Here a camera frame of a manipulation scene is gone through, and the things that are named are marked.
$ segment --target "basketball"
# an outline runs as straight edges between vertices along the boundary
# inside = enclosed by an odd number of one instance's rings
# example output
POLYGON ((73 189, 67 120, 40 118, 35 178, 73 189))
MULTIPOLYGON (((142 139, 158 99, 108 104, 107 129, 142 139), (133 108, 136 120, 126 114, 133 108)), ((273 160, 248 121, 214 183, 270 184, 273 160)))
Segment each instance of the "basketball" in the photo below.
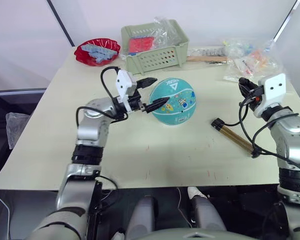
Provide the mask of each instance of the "basketball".
POLYGON ((153 115, 167 125, 178 125, 191 118, 196 109, 196 95, 189 83, 180 78, 170 77, 157 84, 149 97, 153 100, 170 97, 168 102, 153 111, 153 115))

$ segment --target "white robot part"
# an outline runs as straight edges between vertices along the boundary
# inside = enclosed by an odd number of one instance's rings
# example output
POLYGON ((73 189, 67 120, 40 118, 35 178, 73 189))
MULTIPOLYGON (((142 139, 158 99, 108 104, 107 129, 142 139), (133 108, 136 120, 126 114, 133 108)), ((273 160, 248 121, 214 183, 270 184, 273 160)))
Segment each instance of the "white robot part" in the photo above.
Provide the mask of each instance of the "white robot part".
POLYGON ((260 105, 254 110, 254 115, 261 118, 261 114, 267 109, 275 107, 283 101, 286 95, 286 75, 280 73, 275 76, 263 78, 259 81, 263 85, 264 94, 260 105))
POLYGON ((116 89, 119 93, 117 98, 119 103, 123 103, 128 113, 132 112, 128 103, 129 96, 133 96, 137 88, 137 81, 132 74, 125 70, 119 70, 116 81, 116 89))

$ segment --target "white table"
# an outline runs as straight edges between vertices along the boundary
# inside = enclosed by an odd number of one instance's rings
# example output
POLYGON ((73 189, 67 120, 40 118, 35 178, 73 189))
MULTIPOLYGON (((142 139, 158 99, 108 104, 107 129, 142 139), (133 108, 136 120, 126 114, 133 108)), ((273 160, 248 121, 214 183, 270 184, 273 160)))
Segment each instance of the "white table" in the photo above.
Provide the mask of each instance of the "white table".
MULTIPOLYGON (((58 190, 75 148, 75 111, 107 94, 100 82, 103 67, 89 67, 75 60, 73 49, 47 88, 17 145, 0 172, 0 189, 58 190)), ((114 66, 123 66, 116 60, 114 66)), ((101 162, 104 176, 120 188, 172 186, 224 186, 278 183, 277 159, 252 159, 243 149, 221 135, 211 122, 219 117, 227 123, 238 121, 238 85, 222 80, 226 66, 191 70, 157 70, 146 76, 160 81, 177 77, 188 81, 197 97, 192 118, 178 126, 160 123, 151 113, 134 112, 127 121, 112 124, 101 162)), ((115 71, 104 75, 115 94, 115 71)), ((154 86, 140 91, 148 101, 154 86)), ((300 98, 290 83, 283 106, 300 113, 300 98)), ((245 126, 252 135, 264 125, 250 111, 245 126)), ((239 126, 233 127, 244 136, 239 126)), ((257 139, 261 146, 276 146, 270 131, 257 139)))

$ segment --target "red plate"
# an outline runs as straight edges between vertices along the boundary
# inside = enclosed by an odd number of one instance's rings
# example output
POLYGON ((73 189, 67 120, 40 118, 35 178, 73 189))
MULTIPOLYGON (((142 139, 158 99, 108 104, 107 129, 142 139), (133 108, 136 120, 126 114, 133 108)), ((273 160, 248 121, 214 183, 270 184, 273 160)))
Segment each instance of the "red plate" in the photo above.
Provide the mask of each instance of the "red plate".
POLYGON ((83 64, 89 65, 89 66, 98 66, 101 67, 103 65, 111 63, 113 60, 115 60, 118 57, 119 51, 120 51, 120 45, 109 38, 96 38, 96 39, 91 39, 89 41, 85 41, 82 43, 80 46, 78 46, 74 52, 74 55, 76 56, 75 59, 83 64), (100 63, 96 62, 96 59, 92 56, 89 56, 89 53, 87 51, 83 51, 81 49, 82 45, 86 44, 93 44, 97 45, 100 47, 104 47, 106 49, 111 49, 117 52, 116 55, 114 55, 111 59, 108 60, 103 60, 100 63))

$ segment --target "cable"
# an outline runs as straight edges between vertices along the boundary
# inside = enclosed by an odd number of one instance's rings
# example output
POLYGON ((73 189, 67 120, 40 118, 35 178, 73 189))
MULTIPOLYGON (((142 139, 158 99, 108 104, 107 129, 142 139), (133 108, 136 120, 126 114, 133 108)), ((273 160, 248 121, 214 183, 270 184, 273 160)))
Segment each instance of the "cable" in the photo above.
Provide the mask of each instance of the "cable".
POLYGON ((252 138, 252 146, 253 148, 256 148, 256 137, 258 136, 259 133, 261 133, 262 130, 264 130, 265 128, 271 126, 272 124, 274 124, 276 121, 279 121, 281 119, 286 119, 286 118, 290 118, 290 117, 294 117, 294 116, 298 116, 299 113, 293 113, 293 114, 289 114, 289 115, 285 115, 285 116, 280 116, 274 120, 271 120, 270 122, 266 123, 264 126, 262 126, 258 131, 256 131, 256 133, 253 135, 252 138))
POLYGON ((0 202, 5 206, 6 210, 8 211, 8 221, 7 221, 7 230, 6 230, 6 239, 10 240, 10 208, 7 204, 0 198, 0 202))
POLYGON ((105 189, 105 190, 102 190, 102 195, 108 195, 112 190, 110 189, 105 189))
MULTIPOLYGON (((247 114, 248 114, 248 110, 249 110, 249 105, 247 104, 247 105, 245 106, 245 111, 244 111, 244 114, 243 114, 243 117, 242 117, 242 121, 245 120, 245 118, 246 118, 246 116, 247 116, 247 114)), ((239 124, 240 124, 240 121, 238 121, 238 122, 236 122, 236 123, 234 123, 234 124, 224 123, 223 125, 228 126, 228 127, 234 127, 234 126, 237 126, 237 125, 239 125, 239 124)))
POLYGON ((103 200, 105 200, 107 197, 109 197, 110 196, 110 194, 113 192, 113 190, 111 190, 109 193, 107 193, 106 194, 106 196, 104 196, 103 198, 101 198, 101 200, 100 201, 103 201, 103 200))
MULTIPOLYGON (((251 137, 250 137, 249 134, 247 133, 247 130, 246 130, 245 126, 244 126, 243 119, 242 119, 242 116, 241 116, 241 115, 242 115, 242 108, 244 107, 244 105, 245 105, 245 103, 248 101, 248 99, 250 99, 249 96, 247 96, 247 97, 243 100, 243 102, 241 103, 241 105, 240 105, 240 108, 239 108, 239 122, 240 122, 240 125, 241 125, 241 128, 242 128, 242 131, 243 131, 244 135, 245 135, 246 138, 252 143, 253 149, 254 149, 254 150, 257 150, 261 155, 272 155, 272 156, 277 157, 277 158, 279 158, 279 159, 282 159, 282 160, 286 161, 288 164, 292 164, 292 165, 294 165, 294 166, 296 166, 297 168, 300 169, 300 164, 296 163, 296 162, 293 161, 293 160, 290 160, 290 159, 287 158, 287 157, 281 156, 281 155, 279 155, 279 154, 277 154, 277 153, 268 151, 268 150, 266 150, 266 149, 264 149, 264 148, 258 146, 258 145, 251 139, 251 137)), ((289 116, 289 117, 292 117, 292 115, 293 115, 293 116, 296 116, 296 115, 298 115, 298 113, 293 113, 293 114, 287 115, 287 117, 288 117, 288 116, 289 116)), ((282 118, 278 117, 277 119, 270 121, 270 122, 269 122, 269 125, 271 125, 271 124, 273 124, 274 122, 278 121, 279 119, 283 119, 283 118, 285 118, 285 117, 282 117, 282 118)), ((258 135, 263 129, 265 129, 267 126, 268 126, 268 123, 267 123, 266 125, 264 125, 264 126, 262 127, 261 130, 259 129, 259 130, 260 130, 260 131, 258 130, 259 132, 257 131, 257 135, 258 135)))
POLYGON ((242 119, 242 117, 241 117, 242 108, 244 107, 245 103, 246 103, 249 99, 250 99, 250 97, 247 96, 247 97, 243 100, 243 102, 240 104, 240 107, 239 107, 239 123, 240 123, 240 125, 241 125, 241 128, 242 128, 242 131, 243 131, 244 135, 245 135, 246 138, 250 141, 250 143, 252 143, 252 139, 250 138, 249 134, 247 133, 246 128, 245 128, 244 123, 243 123, 243 119, 242 119))
POLYGON ((122 122, 122 121, 124 121, 124 120, 127 120, 128 119, 128 113, 124 113, 124 115, 125 115, 125 118, 122 118, 122 119, 118 119, 118 120, 115 120, 115 121, 112 121, 110 124, 114 124, 114 123, 118 123, 118 122, 122 122))
POLYGON ((101 83, 102 83, 102 86, 104 87, 104 90, 106 91, 106 93, 109 95, 109 97, 111 98, 111 100, 114 99, 114 97, 112 96, 112 94, 110 93, 109 89, 107 88, 106 84, 105 84, 105 81, 104 81, 104 73, 110 69, 114 69, 116 71, 116 73, 118 73, 119 71, 119 67, 117 66, 108 66, 106 67, 105 69, 102 70, 101 74, 100 74, 100 78, 101 78, 101 83))
POLYGON ((112 180, 111 178, 108 178, 108 177, 102 176, 102 175, 100 175, 99 177, 110 181, 115 186, 115 190, 116 190, 116 199, 112 203, 110 203, 109 205, 102 208, 102 211, 105 211, 105 210, 107 210, 108 208, 110 208, 111 206, 113 206, 114 204, 116 204, 119 201, 119 188, 118 188, 117 183, 114 180, 112 180))
POLYGON ((178 189, 179 191, 179 202, 178 202, 178 211, 180 212, 180 214, 182 215, 182 217, 184 218, 184 220, 186 221, 186 223, 189 225, 190 228, 192 228, 191 223, 188 221, 188 219, 186 218, 186 216, 184 215, 184 213, 181 211, 180 209, 180 203, 181 203, 181 192, 180 189, 177 187, 176 189, 178 189))
MULTIPOLYGON (((285 119, 285 118, 295 117, 295 116, 298 116, 298 115, 299 115, 299 113, 293 113, 293 114, 281 116, 281 117, 278 117, 278 118, 276 118, 276 119, 274 119, 274 120, 268 122, 267 124, 265 124, 265 125, 264 125, 263 127, 261 127, 258 131, 256 131, 256 133, 253 135, 253 138, 252 138, 252 146, 253 146, 253 148, 255 148, 255 145, 256 145, 256 143, 255 143, 256 138, 257 138, 258 134, 261 133, 262 130, 264 130, 265 128, 271 126, 271 125, 274 124, 276 121, 279 121, 279 120, 282 120, 282 119, 285 119)), ((300 164, 298 164, 298 163, 296 163, 296 162, 290 160, 290 159, 287 158, 287 157, 284 157, 284 156, 281 156, 281 155, 279 155, 279 154, 277 154, 277 153, 274 153, 274 152, 265 150, 265 149, 262 148, 262 147, 259 147, 259 149, 260 149, 261 151, 265 152, 265 155, 272 155, 272 156, 275 156, 275 157, 277 157, 277 158, 280 158, 280 159, 286 161, 288 164, 295 165, 297 168, 300 169, 300 164)))
POLYGON ((81 109, 91 110, 91 111, 94 111, 94 112, 96 112, 96 113, 105 115, 106 117, 108 117, 108 118, 110 118, 110 119, 116 120, 115 117, 113 117, 113 116, 111 116, 111 115, 105 113, 104 111, 101 111, 101 110, 98 110, 98 109, 96 109, 96 108, 92 108, 92 107, 89 107, 89 106, 80 106, 80 107, 78 107, 78 108, 76 109, 76 111, 75 111, 75 123, 76 123, 76 126, 77 126, 77 127, 79 127, 79 118, 78 118, 78 116, 79 116, 79 111, 80 111, 81 109))

